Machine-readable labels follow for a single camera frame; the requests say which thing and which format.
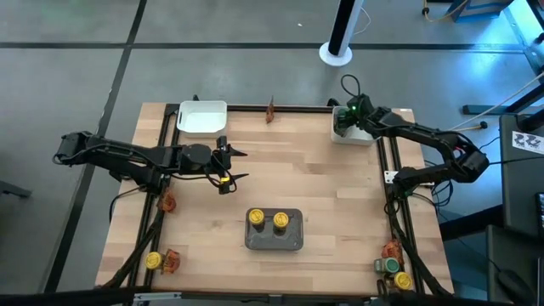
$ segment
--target gray floor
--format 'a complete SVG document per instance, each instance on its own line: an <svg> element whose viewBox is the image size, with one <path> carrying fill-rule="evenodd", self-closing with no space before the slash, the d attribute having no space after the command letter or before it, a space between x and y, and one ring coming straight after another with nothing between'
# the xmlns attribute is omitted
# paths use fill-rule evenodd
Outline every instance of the gray floor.
<svg viewBox="0 0 544 306"><path fill-rule="evenodd" d="M520 1L516 9L523 13ZM336 6L336 0L150 0L136 41L321 43ZM124 43L137 7L137 0L4 0L0 42ZM432 15L447 7L431 5ZM365 9L372 23L356 43L518 43L504 14L474 23L430 24L416 0L368 1ZM366 17L360 18L362 28ZM96 130L121 52L0 49L0 179L34 190L25 201L0 196L1 293L36 292L42 284L81 170L55 166L50 158L63 133ZM129 141L143 102L181 102L192 94L231 104L264 105L272 94L278 105L323 105L330 97L344 101L348 95L339 78L345 73L360 79L375 105L412 108L421 124L437 128L465 119L461 105L499 103L535 76L523 54L356 50L348 66L333 69L313 49L137 49L106 136ZM498 135L496 118L488 119L490 128L467 133L476 144ZM485 150L492 161L500 158L498 142ZM438 160L431 150L424 152ZM456 184L447 207L451 216L499 204L500 178L500 168L491 167L475 184ZM106 171L95 172L60 290L94 285L107 207L118 185ZM481 247L478 238L473 244ZM455 278L473 273L467 266L477 270L485 263L462 246L449 243L446 249ZM469 285L485 288L477 282Z"/></svg>

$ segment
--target white stand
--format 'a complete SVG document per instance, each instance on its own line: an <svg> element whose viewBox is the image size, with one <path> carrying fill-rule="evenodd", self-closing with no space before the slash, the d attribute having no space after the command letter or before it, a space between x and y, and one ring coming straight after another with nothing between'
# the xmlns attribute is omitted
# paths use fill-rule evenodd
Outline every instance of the white stand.
<svg viewBox="0 0 544 306"><path fill-rule="evenodd" d="M331 39L320 48L320 57L326 64L340 67L349 63L353 52L349 42L359 18L364 0L340 0Z"/></svg>

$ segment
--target yellow bottle cap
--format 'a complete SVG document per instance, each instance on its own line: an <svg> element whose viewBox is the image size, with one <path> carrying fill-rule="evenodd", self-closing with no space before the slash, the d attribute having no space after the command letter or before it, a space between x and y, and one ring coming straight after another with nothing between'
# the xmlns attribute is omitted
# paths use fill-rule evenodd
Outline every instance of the yellow bottle cap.
<svg viewBox="0 0 544 306"><path fill-rule="evenodd" d="M411 289L411 277L406 272L399 272L394 275L394 284L402 290Z"/></svg>
<svg viewBox="0 0 544 306"><path fill-rule="evenodd" d="M289 216L284 212L278 212L274 216L274 225L280 229L285 228L289 224Z"/></svg>
<svg viewBox="0 0 544 306"><path fill-rule="evenodd" d="M145 257L147 269L158 269L162 266L162 255L159 252L151 252Z"/></svg>
<svg viewBox="0 0 544 306"><path fill-rule="evenodd" d="M253 225L259 225L264 222L264 212L260 209L252 209L249 212L249 222Z"/></svg>

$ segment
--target wooden table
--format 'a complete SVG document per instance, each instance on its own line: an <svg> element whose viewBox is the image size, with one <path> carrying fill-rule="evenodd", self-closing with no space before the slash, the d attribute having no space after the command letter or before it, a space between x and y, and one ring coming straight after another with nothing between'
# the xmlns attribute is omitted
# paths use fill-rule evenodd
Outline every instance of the wooden table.
<svg viewBox="0 0 544 306"><path fill-rule="evenodd" d="M134 144L156 145L164 108L143 104ZM411 110L396 111L413 121ZM330 114L276 113L267 125L264 113L229 112L228 140L249 155L233 157L231 172L250 176L237 181L238 190L230 195L219 195L207 180L172 181L178 207L165 217L159 251L180 252L182 263L172 275L156 272L153 289L376 296L372 262L391 238L377 147L333 144L330 132ZM398 141L403 166L423 167L420 145ZM214 139L183 134L179 142L215 147ZM124 182L120 192L134 186ZM428 190L417 192L430 196ZM144 194L117 201L97 284L108 281L133 250L144 201ZM415 197L409 205L421 258L453 292L434 208ZM250 207L301 210L303 248L247 249L244 226ZM137 284L143 283L144 272L141 264Z"/></svg>

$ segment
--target sticker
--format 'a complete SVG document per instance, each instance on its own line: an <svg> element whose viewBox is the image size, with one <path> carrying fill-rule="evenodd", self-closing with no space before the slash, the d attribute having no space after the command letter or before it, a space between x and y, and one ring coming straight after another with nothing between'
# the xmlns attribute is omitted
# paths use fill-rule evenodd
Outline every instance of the sticker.
<svg viewBox="0 0 544 306"><path fill-rule="evenodd" d="M512 147L544 155L544 138L512 131Z"/></svg>

